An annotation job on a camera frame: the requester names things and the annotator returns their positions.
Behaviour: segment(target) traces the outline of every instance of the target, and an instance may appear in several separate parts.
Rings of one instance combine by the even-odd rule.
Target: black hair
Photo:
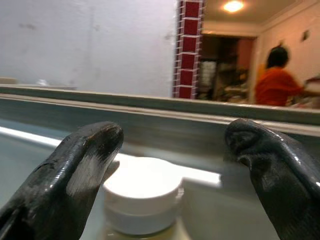
[[[276,46],[271,49],[266,63],[266,68],[281,67],[283,68],[289,61],[287,49],[283,46]]]

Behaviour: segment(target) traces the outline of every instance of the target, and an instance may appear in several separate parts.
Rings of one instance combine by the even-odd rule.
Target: ceiling
[[[205,21],[241,22],[261,24],[286,8],[299,4],[301,0],[243,0],[244,8],[228,13],[223,6],[228,0],[206,0]]]

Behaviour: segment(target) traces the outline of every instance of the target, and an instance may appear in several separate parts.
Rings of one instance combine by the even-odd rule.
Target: ceiling light
[[[223,9],[230,12],[230,13],[234,13],[239,11],[240,9],[242,9],[244,7],[244,3],[243,1],[229,1],[227,2],[224,6]]]

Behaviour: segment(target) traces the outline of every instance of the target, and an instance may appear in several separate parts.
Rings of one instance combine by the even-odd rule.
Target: red tile column
[[[180,0],[175,52],[173,97],[194,99],[205,0]]]

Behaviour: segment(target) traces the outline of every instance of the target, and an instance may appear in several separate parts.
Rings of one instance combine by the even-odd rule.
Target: orange shirt
[[[285,106],[288,97],[299,95],[303,87],[281,67],[272,67],[260,77],[255,86],[257,104],[270,106]]]

